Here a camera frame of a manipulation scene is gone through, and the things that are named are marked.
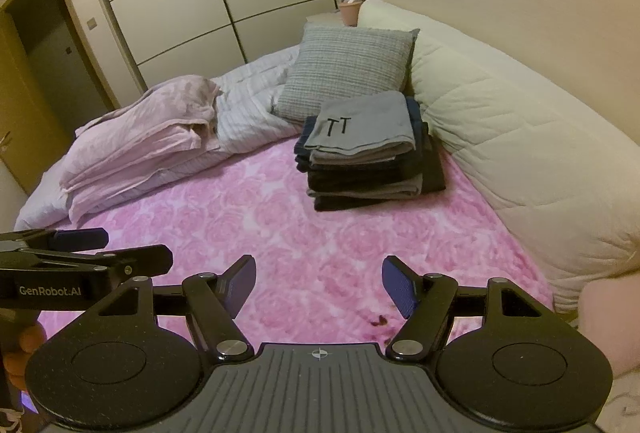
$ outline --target finger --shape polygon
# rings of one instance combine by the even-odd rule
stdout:
[[[27,367],[29,357],[31,357],[31,354],[26,352],[6,353],[2,358],[4,369],[11,375],[24,377],[24,369]]]
[[[9,382],[16,388],[21,389],[22,391],[27,391],[27,385],[24,382],[24,377],[16,377],[15,375],[9,374]]]
[[[40,323],[36,323],[33,327],[25,328],[20,334],[18,344],[23,352],[33,353],[36,348],[41,346],[47,340],[47,333]]]

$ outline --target doorway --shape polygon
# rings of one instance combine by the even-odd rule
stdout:
[[[71,140],[76,128],[113,109],[65,0],[12,0],[5,11],[44,100]]]

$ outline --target folded clothes stack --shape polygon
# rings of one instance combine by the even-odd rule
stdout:
[[[382,92],[322,105],[294,147],[317,211],[408,200],[445,187],[418,103]]]

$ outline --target pink pillow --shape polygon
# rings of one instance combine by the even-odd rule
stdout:
[[[580,332],[607,356],[614,377],[640,366],[640,272],[588,283],[578,312]]]

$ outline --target wooden door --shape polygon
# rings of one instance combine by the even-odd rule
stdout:
[[[0,156],[30,194],[71,145],[40,93],[12,17],[0,12]]]

